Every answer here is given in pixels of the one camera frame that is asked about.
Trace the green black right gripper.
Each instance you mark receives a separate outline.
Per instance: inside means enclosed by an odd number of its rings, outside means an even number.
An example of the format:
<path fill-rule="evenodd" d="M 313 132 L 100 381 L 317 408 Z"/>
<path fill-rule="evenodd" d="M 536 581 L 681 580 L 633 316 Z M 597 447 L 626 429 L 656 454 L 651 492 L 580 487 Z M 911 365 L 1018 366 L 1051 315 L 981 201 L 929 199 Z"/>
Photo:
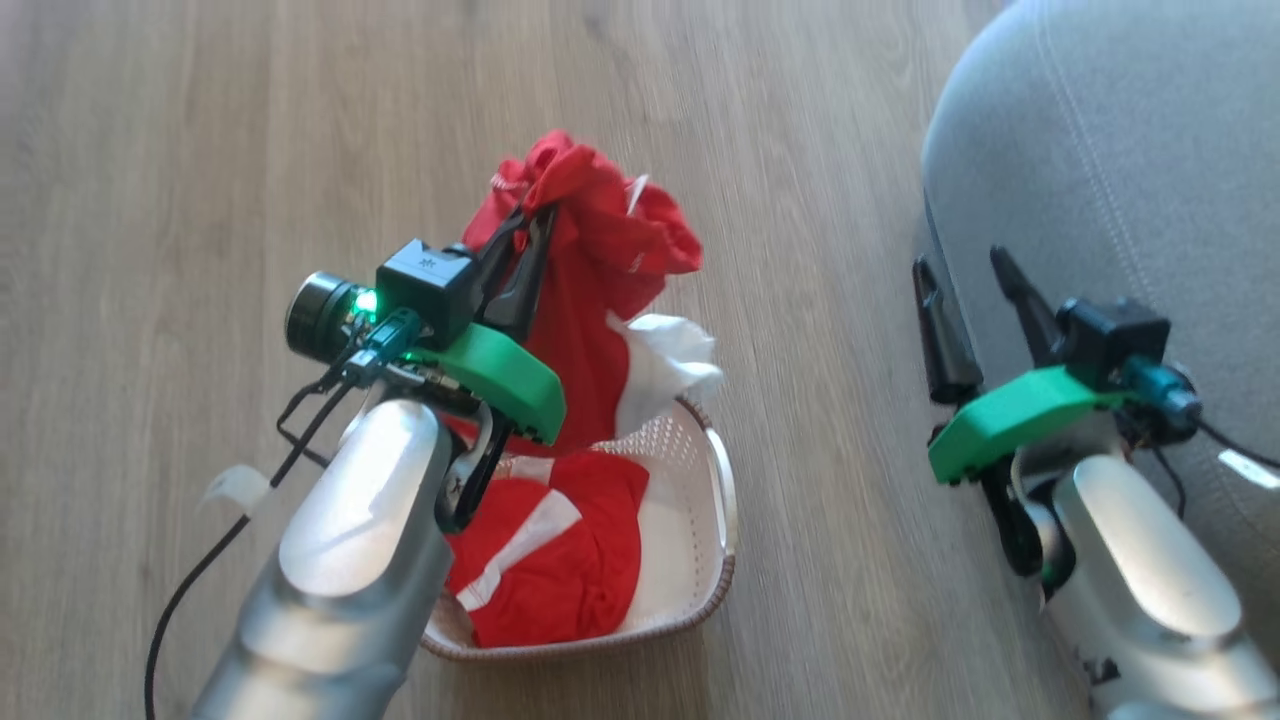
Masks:
<path fill-rule="evenodd" d="M 928 460 L 943 486 L 980 486 L 1016 575 L 1062 579 L 1069 564 L 1064 560 L 1060 527 L 1043 503 L 1027 495 L 1020 452 L 1092 413 L 1123 406 L 1133 393 L 1098 392 L 1064 366 L 1052 366 L 1062 361 L 1065 340 L 1056 311 L 1004 246 L 989 249 L 989 263 L 1001 293 L 1018 315 L 1033 366 L 1051 368 L 1028 372 L 975 397 L 984 377 L 947 318 L 945 295 L 929 263 L 916 258 L 911 283 L 931 402 L 961 406 L 936 430 Z"/>

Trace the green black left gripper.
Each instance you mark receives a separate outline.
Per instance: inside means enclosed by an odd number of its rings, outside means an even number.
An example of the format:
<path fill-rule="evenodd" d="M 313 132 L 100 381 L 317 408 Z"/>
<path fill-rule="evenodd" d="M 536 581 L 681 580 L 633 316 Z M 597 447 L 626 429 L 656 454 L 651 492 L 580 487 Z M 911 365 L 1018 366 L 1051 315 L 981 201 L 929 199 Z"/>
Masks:
<path fill-rule="evenodd" d="M 410 350 L 412 361 L 434 366 L 477 400 L 472 411 L 449 411 L 466 416 L 477 434 L 445 470 L 435 506 L 442 530 L 465 530 L 472 521 L 511 436 L 541 445 L 559 437 L 567 413 L 561 379 L 512 340 L 531 333 L 556 219 L 556 205 L 531 215 L 518 205 L 475 252 L 476 315 L 490 328 L 472 324 L 445 350 Z"/>

